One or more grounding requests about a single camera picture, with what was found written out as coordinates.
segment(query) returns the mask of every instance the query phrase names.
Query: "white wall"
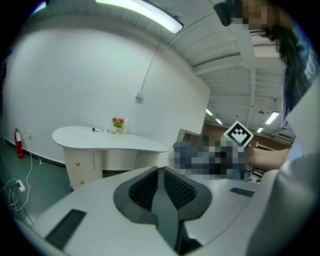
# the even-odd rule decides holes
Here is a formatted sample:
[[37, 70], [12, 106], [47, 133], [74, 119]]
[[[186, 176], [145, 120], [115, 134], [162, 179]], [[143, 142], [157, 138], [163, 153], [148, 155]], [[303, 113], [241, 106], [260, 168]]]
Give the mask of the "white wall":
[[[129, 132], [168, 148], [179, 130], [201, 133], [210, 89], [188, 64], [161, 44], [136, 102], [157, 40], [132, 27], [94, 16], [55, 17], [16, 40], [4, 85], [4, 132], [24, 147], [64, 162], [52, 140], [65, 126], [109, 127], [112, 117], [130, 118]], [[27, 140], [27, 132], [32, 139]], [[168, 162], [161, 154], [159, 166]]]

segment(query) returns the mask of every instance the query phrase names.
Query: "black vent grille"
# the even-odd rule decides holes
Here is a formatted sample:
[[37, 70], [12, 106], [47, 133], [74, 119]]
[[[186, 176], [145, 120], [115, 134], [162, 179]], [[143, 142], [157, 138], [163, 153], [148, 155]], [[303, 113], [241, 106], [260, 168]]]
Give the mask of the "black vent grille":
[[254, 193], [255, 193], [254, 191], [245, 190], [245, 189], [242, 189], [242, 188], [239, 188], [239, 187], [233, 187], [230, 191], [233, 192], [233, 193], [242, 195], [242, 196], [249, 197], [249, 198], [252, 198]]
[[129, 196], [140, 207], [151, 212], [152, 202], [158, 189], [158, 170], [133, 184]]
[[63, 250], [86, 214], [84, 211], [72, 209], [48, 234], [45, 240], [59, 250]]
[[193, 186], [167, 170], [164, 170], [164, 188], [177, 210], [190, 203], [197, 196], [197, 190]]

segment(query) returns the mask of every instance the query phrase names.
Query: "flower pot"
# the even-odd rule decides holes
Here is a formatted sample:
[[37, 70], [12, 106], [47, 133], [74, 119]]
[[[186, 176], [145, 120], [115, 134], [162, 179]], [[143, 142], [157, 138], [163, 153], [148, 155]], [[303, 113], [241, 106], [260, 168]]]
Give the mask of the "flower pot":
[[112, 130], [113, 130], [116, 134], [122, 134], [122, 127], [112, 126]]

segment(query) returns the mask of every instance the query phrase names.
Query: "black and white marker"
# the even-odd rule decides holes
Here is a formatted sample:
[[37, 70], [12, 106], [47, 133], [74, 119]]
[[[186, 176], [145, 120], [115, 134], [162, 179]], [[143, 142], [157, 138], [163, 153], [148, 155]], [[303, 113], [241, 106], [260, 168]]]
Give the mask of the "black and white marker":
[[239, 147], [246, 147], [254, 137], [254, 135], [239, 121], [235, 121], [223, 135], [233, 140]]

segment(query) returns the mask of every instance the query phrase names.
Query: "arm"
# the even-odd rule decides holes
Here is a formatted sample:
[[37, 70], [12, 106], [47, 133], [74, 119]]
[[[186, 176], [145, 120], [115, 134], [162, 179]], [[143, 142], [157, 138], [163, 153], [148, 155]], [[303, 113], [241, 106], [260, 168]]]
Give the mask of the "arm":
[[286, 161], [290, 148], [279, 151], [268, 151], [253, 147], [244, 149], [244, 163], [266, 171], [279, 169]]

